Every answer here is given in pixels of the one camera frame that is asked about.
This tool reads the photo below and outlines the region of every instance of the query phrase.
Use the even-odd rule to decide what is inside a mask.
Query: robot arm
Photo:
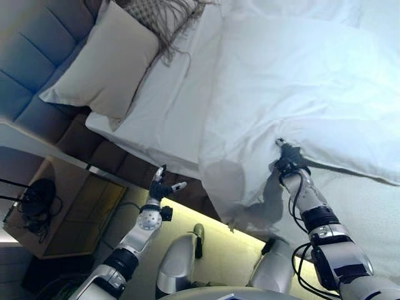
[[[166,166],[162,166],[154,175],[146,204],[141,208],[134,227],[70,299],[118,299],[123,293],[146,246],[157,234],[162,222],[172,219],[172,208],[161,208],[161,199],[186,186],[186,182],[163,185],[165,170]]]
[[[280,181],[289,191],[293,209],[300,211],[305,231],[312,245],[312,261],[321,285],[337,291],[345,300],[397,300],[400,287],[374,276],[363,250],[333,213],[323,195],[315,187],[299,148],[277,140],[282,155],[276,163]]]

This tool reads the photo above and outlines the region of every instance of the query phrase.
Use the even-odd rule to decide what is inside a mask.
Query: robot finger
[[[152,180],[156,181],[157,183],[162,183],[165,177],[166,169],[167,169],[166,164],[163,164],[161,167],[159,167]]]
[[[176,192],[176,191],[180,191],[181,189],[184,189],[187,185],[188,184],[186,183],[186,181],[184,181],[184,182],[180,182],[180,183],[174,184],[171,187],[172,187],[172,190],[174,192]]]

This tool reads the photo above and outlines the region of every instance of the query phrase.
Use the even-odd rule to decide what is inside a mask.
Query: bed frame
[[[74,61],[92,29],[102,0],[49,0],[11,35],[0,52],[0,121],[60,151],[148,188],[156,166],[85,127],[87,107],[45,103],[39,94]],[[168,182],[188,181],[175,201],[219,219],[197,179],[168,173]]]

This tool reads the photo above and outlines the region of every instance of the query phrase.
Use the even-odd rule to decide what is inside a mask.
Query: wooden cabinet
[[[40,243],[35,234],[25,229],[22,214],[16,208],[4,229],[40,259],[93,253],[126,188],[54,157],[42,163],[32,182],[40,178],[54,181],[62,201],[61,211],[51,218],[46,238]],[[55,199],[52,210],[58,207]]]

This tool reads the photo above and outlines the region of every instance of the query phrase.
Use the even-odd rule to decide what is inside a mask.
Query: white duvet
[[[399,184],[399,66],[373,34],[337,22],[227,16],[199,151],[222,220],[257,202],[277,138],[312,161]]]

